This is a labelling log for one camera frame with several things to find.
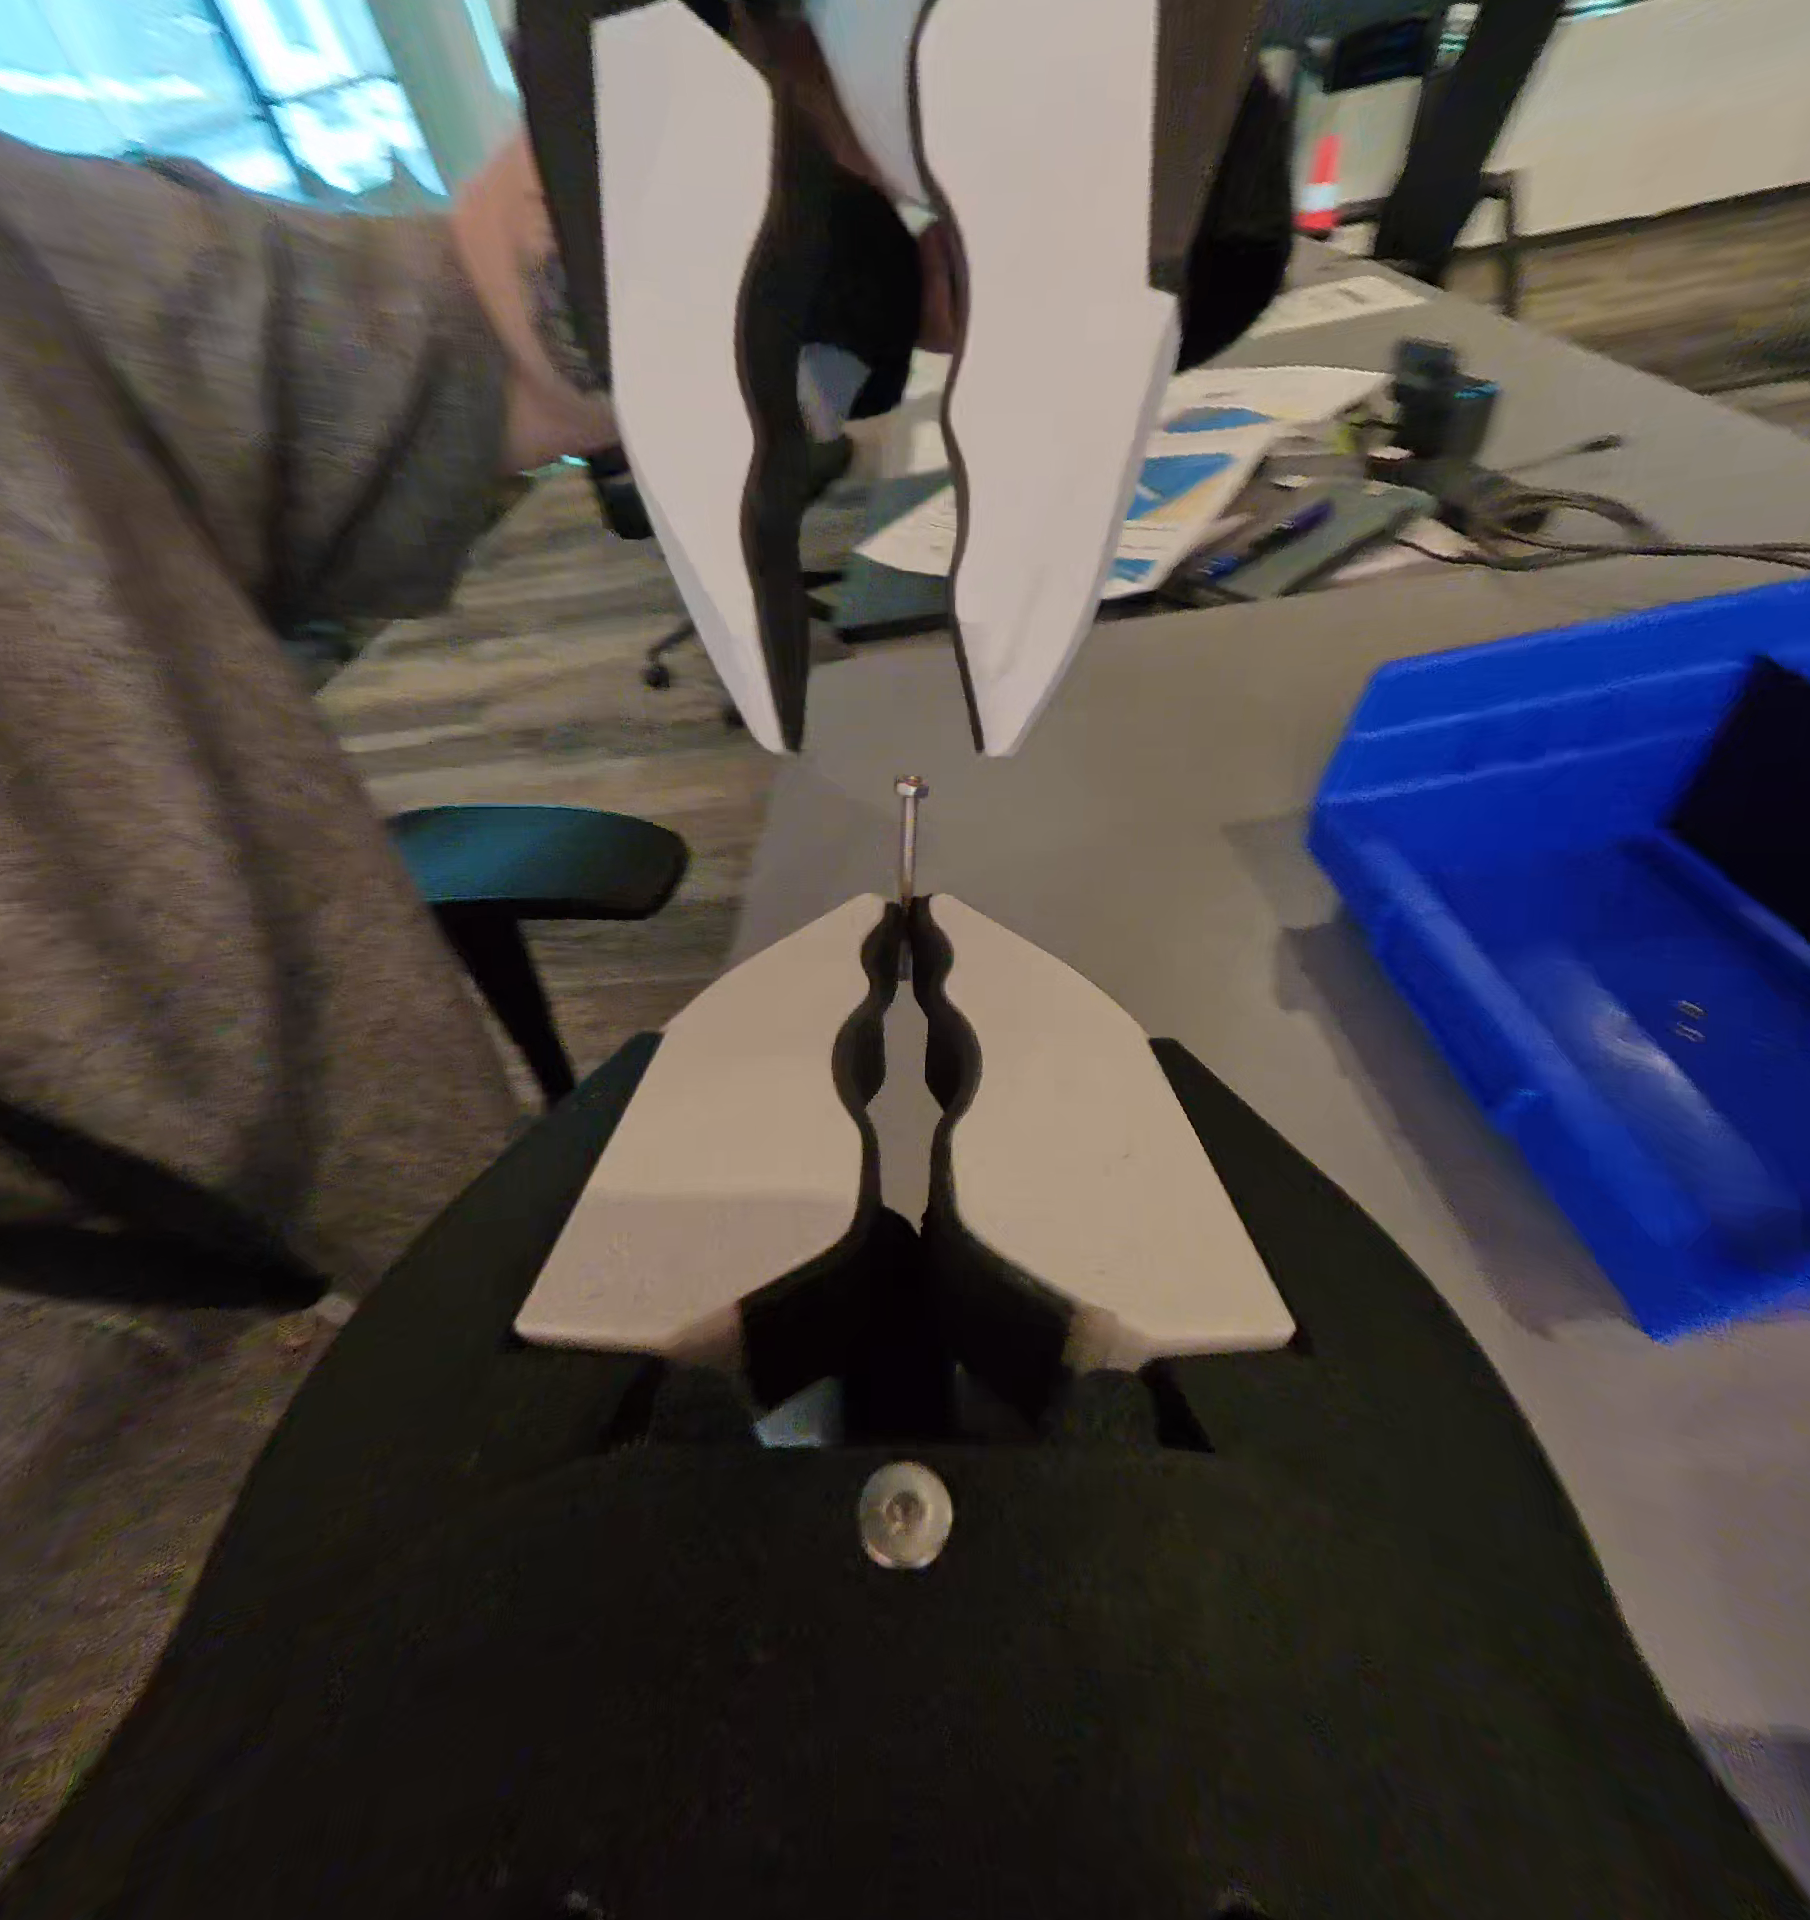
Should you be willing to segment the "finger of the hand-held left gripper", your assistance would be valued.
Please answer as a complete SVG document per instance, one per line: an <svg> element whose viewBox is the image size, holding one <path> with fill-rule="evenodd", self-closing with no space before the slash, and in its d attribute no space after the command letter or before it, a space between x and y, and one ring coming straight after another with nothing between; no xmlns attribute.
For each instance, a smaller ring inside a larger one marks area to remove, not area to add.
<svg viewBox="0 0 1810 1920"><path fill-rule="evenodd" d="M1149 282L1158 5L939 0L915 120L962 257L949 610L980 751L1010 757L1102 602L1181 341Z"/></svg>
<svg viewBox="0 0 1810 1920"><path fill-rule="evenodd" d="M767 751L806 735L773 95L689 5L591 24L607 397L695 632Z"/></svg>

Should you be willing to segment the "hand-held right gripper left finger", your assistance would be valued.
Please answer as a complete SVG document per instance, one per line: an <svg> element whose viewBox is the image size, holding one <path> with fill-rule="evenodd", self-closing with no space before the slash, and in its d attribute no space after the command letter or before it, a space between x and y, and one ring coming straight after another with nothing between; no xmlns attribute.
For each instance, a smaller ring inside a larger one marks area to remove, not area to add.
<svg viewBox="0 0 1810 1920"><path fill-rule="evenodd" d="M852 893L654 1038L514 1335L726 1374L760 1442L871 1437L909 1400L909 1224L869 1104L903 915Z"/></svg>

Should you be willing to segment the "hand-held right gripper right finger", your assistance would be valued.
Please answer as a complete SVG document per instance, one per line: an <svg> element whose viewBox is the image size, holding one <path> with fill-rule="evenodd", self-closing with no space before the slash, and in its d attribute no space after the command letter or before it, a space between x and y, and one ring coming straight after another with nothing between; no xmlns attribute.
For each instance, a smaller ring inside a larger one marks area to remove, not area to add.
<svg viewBox="0 0 1810 1920"><path fill-rule="evenodd" d="M954 1361L1044 1426L1083 1374L1277 1352L1298 1323L1149 1032L954 893L909 901L919 1246Z"/></svg>

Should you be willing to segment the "blue plastic bin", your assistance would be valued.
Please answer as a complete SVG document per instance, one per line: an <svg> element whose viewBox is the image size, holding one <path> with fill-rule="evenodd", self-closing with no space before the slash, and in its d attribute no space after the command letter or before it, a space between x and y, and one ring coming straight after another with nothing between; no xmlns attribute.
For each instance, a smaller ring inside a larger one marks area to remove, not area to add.
<svg viewBox="0 0 1810 1920"><path fill-rule="evenodd" d="M1810 577L1396 659L1309 822L1648 1335L1810 1304L1810 945L1664 832L1759 656L1810 677Z"/></svg>

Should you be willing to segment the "person's left forearm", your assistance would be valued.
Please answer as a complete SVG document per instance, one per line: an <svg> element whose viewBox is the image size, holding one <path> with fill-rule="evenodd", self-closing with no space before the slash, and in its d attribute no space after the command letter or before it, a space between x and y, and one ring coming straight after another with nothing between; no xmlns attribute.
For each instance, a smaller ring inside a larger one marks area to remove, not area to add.
<svg viewBox="0 0 1810 1920"><path fill-rule="evenodd" d="M105 401L267 630L426 617L531 465L522 147L447 214L257 194L0 130L0 350Z"/></svg>

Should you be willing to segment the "person's left hand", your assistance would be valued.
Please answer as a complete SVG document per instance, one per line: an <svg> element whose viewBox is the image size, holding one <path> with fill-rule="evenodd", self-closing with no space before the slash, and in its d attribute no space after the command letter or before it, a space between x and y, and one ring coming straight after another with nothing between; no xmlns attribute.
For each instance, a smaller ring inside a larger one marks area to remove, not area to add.
<svg viewBox="0 0 1810 1920"><path fill-rule="evenodd" d="M543 363L511 357L503 470L538 470L561 461L595 461L615 451L615 416L604 387L578 387Z"/></svg>

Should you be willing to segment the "white printed paper strip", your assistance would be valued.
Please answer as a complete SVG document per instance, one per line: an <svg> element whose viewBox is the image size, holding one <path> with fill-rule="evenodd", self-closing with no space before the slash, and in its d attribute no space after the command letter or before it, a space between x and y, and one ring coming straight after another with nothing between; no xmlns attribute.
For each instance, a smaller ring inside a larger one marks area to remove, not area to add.
<svg viewBox="0 0 1810 1920"><path fill-rule="evenodd" d="M1386 270L1319 276L1311 284L1280 288L1249 335L1265 341L1280 330L1316 330L1350 319L1396 313L1417 301L1429 301L1429 288L1403 276Z"/></svg>

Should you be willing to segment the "black mesh office chair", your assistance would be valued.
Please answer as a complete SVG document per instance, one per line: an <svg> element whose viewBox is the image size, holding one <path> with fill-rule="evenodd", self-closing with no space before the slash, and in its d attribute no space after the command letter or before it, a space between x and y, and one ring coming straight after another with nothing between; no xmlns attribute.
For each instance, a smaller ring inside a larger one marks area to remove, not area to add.
<svg viewBox="0 0 1810 1920"><path fill-rule="evenodd" d="M852 465L848 402L869 379L864 357L840 343L807 343L796 363L796 397L806 426L806 507L811 507L831 486L844 479ZM623 451L595 451L585 461L589 486L595 492L600 518L623 541L651 541L651 515L629 476Z"/></svg>

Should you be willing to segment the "paper with blue graphics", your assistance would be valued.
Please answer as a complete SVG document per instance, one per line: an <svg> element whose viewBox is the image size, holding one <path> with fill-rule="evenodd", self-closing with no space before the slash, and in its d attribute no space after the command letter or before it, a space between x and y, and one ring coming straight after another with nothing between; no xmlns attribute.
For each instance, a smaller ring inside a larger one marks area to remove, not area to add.
<svg viewBox="0 0 1810 1920"><path fill-rule="evenodd" d="M1102 598L1164 586L1280 441L1367 409L1383 387L1383 371L1350 366L1177 376L1135 468Z"/></svg>

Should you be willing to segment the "black charger box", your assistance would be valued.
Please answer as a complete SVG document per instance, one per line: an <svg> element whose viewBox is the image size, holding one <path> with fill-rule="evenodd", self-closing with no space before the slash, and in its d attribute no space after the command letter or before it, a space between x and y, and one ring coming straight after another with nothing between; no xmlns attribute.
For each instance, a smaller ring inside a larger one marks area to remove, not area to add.
<svg viewBox="0 0 1810 1920"><path fill-rule="evenodd" d="M1403 335L1391 353L1391 426L1386 448L1412 465L1477 465L1502 387L1463 371L1442 341Z"/></svg>

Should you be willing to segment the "blue pen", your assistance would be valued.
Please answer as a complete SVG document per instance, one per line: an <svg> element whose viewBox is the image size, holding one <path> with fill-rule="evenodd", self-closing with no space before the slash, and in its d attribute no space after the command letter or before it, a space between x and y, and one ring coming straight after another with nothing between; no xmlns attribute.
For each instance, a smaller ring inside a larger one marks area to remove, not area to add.
<svg viewBox="0 0 1810 1920"><path fill-rule="evenodd" d="M1249 526L1231 533L1225 541L1207 543L1201 558L1191 558L1191 574L1201 581L1221 581L1251 565L1265 553L1286 549L1288 541L1316 533L1333 515L1333 498L1316 492L1288 507L1277 507L1261 518L1249 518Z"/></svg>

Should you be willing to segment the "dark grey notebook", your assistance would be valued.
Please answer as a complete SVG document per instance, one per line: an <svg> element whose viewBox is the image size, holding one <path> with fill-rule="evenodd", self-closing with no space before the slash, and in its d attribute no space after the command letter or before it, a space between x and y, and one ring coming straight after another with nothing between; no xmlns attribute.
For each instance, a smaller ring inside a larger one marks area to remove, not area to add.
<svg viewBox="0 0 1810 1920"><path fill-rule="evenodd" d="M1205 553L1205 549L1198 549L1149 594L1164 602L1177 602L1177 610L1267 602L1267 598L1294 594L1304 586L1329 581L1339 565L1396 541L1403 526L1412 526L1417 518L1427 518L1433 512L1429 492L1403 491L1403 486L1383 486L1383 479L1338 479L1338 486L1304 491L1288 500L1304 500L1316 492L1333 498L1333 515L1316 533L1288 541L1277 553L1258 558L1251 565L1245 565L1239 574L1231 574L1221 581L1201 581L1191 574L1191 558Z"/></svg>

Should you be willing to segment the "person's grey sweater torso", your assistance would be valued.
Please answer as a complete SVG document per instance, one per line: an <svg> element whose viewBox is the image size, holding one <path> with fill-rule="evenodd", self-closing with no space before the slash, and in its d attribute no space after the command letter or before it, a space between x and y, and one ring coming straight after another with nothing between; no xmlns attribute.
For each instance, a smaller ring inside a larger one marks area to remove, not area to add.
<svg viewBox="0 0 1810 1920"><path fill-rule="evenodd" d="M0 440L0 1876L297 1374L522 1104L280 643L121 441Z"/></svg>

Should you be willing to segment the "black bin divider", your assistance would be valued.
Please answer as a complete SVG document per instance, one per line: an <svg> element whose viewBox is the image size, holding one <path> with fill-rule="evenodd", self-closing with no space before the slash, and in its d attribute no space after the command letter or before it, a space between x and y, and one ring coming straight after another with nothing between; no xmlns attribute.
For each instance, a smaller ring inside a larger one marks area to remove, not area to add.
<svg viewBox="0 0 1810 1920"><path fill-rule="evenodd" d="M1810 945L1810 677L1759 656L1664 832Z"/></svg>

